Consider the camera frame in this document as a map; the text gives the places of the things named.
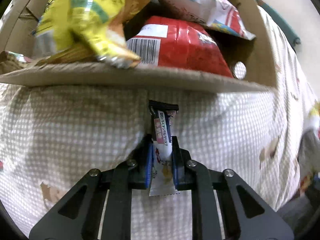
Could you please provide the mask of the small black white candy packet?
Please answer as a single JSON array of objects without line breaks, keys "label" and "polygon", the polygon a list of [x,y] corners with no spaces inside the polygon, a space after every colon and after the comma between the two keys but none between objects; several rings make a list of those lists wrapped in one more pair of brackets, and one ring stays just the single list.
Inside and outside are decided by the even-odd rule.
[{"label": "small black white candy packet", "polygon": [[176,104],[149,100],[153,157],[150,197],[176,193],[172,178],[171,120],[178,110]]}]

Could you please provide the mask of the red snack bag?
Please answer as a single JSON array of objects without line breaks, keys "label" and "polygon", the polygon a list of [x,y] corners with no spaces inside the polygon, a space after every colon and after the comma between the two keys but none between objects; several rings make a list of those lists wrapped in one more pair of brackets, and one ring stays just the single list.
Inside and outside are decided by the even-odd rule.
[{"label": "red snack bag", "polygon": [[127,47],[142,64],[233,77],[216,42],[197,23],[152,16]]}]

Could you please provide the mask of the yellow cheese chips bag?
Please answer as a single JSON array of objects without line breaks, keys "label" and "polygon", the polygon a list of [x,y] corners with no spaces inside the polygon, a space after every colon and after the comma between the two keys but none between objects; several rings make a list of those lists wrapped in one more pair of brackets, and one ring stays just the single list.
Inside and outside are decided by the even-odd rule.
[{"label": "yellow cheese chips bag", "polygon": [[101,61],[135,67],[140,57],[126,45],[123,24],[151,0],[49,0],[35,32],[40,64]]}]

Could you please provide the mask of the white red rice cracker bag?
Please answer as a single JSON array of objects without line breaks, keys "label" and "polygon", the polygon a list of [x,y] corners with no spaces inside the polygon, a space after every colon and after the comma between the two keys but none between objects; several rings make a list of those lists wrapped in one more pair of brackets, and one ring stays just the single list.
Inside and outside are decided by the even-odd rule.
[{"label": "white red rice cracker bag", "polygon": [[255,39],[240,17],[237,8],[228,0],[159,0],[177,18],[195,22],[207,29],[231,34],[246,40]]}]

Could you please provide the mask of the tan brown snack bag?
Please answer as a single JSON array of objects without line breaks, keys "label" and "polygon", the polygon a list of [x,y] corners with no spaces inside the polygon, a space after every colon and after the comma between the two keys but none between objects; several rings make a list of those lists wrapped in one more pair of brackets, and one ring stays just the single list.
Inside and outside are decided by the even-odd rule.
[{"label": "tan brown snack bag", "polygon": [[22,70],[29,63],[32,63],[32,59],[23,54],[4,50],[0,53],[0,74],[3,75],[16,70]]}]

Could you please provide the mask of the checkered patterned bed sheet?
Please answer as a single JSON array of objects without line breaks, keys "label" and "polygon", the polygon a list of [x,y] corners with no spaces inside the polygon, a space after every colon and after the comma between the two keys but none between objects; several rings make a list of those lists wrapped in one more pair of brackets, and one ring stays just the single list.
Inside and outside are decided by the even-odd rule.
[{"label": "checkered patterned bed sheet", "polygon": [[303,122],[317,98],[284,33],[260,13],[274,94],[1,84],[1,201],[18,228],[28,235],[52,207],[43,186],[65,193],[90,169],[124,161],[150,128],[150,100],[179,106],[171,131],[193,159],[233,169],[273,209],[291,199]]}]

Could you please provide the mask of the brown cardboard box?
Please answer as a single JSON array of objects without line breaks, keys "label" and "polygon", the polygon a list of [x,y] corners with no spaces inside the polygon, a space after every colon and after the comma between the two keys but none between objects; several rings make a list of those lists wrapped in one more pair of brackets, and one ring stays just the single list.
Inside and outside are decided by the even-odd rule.
[{"label": "brown cardboard box", "polygon": [[1,30],[1,82],[211,93],[278,86],[255,0],[18,0]]}]

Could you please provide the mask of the teal pillow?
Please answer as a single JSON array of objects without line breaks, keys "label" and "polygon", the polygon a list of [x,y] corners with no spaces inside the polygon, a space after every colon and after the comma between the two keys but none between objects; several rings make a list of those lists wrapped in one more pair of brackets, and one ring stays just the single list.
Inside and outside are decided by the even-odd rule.
[{"label": "teal pillow", "polygon": [[281,17],[281,15],[274,10],[271,6],[269,6],[265,1],[263,0],[255,0],[257,4],[262,7],[276,22],[276,24],[280,27],[280,29],[285,34],[289,44],[293,49],[295,49],[296,45],[301,44],[301,39],[297,35],[297,33],[292,29],[291,25],[287,23],[287,21]]}]

